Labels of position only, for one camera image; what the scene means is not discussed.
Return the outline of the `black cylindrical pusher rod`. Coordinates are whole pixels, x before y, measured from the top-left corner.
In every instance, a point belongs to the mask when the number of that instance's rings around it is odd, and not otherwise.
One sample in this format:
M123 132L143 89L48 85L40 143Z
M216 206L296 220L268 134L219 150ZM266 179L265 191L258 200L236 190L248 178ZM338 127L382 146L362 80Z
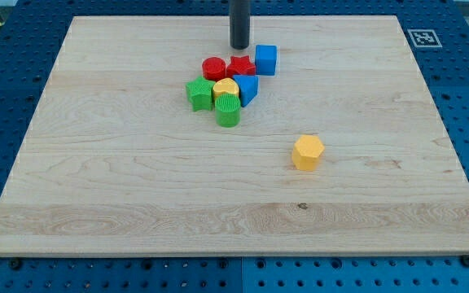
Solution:
M251 2L230 0L230 46L237 50L246 49L250 39Z

